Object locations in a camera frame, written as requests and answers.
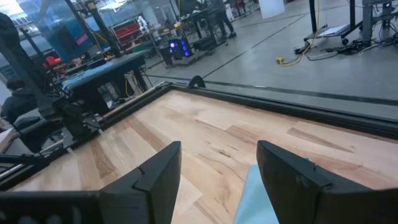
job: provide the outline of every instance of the wheel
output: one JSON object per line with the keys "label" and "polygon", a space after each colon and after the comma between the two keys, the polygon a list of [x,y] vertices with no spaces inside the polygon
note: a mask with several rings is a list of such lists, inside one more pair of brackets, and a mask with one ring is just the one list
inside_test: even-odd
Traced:
{"label": "wheel", "polygon": [[346,46],[348,44],[348,40],[346,38],[341,40],[341,43]]}

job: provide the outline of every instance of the gray floor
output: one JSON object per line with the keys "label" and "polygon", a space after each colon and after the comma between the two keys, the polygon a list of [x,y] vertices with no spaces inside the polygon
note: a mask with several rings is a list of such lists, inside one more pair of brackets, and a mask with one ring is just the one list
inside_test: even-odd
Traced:
{"label": "gray floor", "polygon": [[[346,0],[321,0],[321,8],[320,24],[338,26],[349,22]],[[356,19],[361,18],[362,9],[357,7]],[[238,37],[230,40],[227,47],[219,46],[213,55],[187,67],[155,66],[147,71],[152,83],[186,83],[189,78],[200,75],[205,77],[208,88],[398,119],[398,107],[391,106],[398,105],[397,47],[377,47],[362,55],[338,55],[316,62],[303,58],[298,65],[281,67],[275,58],[284,57],[286,61],[295,58],[293,48],[302,47],[303,38],[311,33],[307,0],[287,4],[286,11],[273,18],[263,20],[260,12],[254,12],[237,19],[233,25]],[[376,26],[373,37],[378,38],[379,30],[380,26]],[[392,30],[382,31],[381,37],[392,34]],[[360,36],[356,30],[347,39],[352,41]],[[316,45],[309,55],[323,54],[321,49],[341,46],[341,40],[339,37],[320,39]],[[236,85],[219,85],[219,82]],[[340,95],[360,98],[339,100]],[[364,103],[364,98],[390,101]]]}

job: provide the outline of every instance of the black jacket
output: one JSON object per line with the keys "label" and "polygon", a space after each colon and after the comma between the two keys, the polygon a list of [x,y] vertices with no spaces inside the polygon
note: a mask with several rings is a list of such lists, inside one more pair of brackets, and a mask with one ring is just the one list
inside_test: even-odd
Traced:
{"label": "black jacket", "polygon": [[14,123],[20,115],[37,108],[36,97],[30,89],[24,88],[12,93],[1,107],[1,117]]}

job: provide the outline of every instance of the monitor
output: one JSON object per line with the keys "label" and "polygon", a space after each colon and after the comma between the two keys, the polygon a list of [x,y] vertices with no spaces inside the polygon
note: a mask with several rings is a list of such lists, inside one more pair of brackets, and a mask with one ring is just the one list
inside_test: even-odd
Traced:
{"label": "monitor", "polygon": [[93,46],[69,0],[17,0],[24,12],[64,62]]}

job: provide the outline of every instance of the blue cloth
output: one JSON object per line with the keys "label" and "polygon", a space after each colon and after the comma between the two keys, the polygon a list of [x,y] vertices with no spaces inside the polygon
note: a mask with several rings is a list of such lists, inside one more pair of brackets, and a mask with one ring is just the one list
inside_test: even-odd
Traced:
{"label": "blue cloth", "polygon": [[108,68],[112,65],[113,65],[113,62],[106,62],[105,64],[103,64],[101,66],[89,69],[79,75],[76,75],[75,77],[69,78],[68,80],[65,80],[62,82],[63,89],[65,90],[69,85],[74,84],[84,78],[88,78],[89,76],[94,75],[97,72],[100,72],[100,71],[104,70],[105,68]]}
{"label": "blue cloth", "polygon": [[258,165],[249,168],[234,224],[279,224]]}

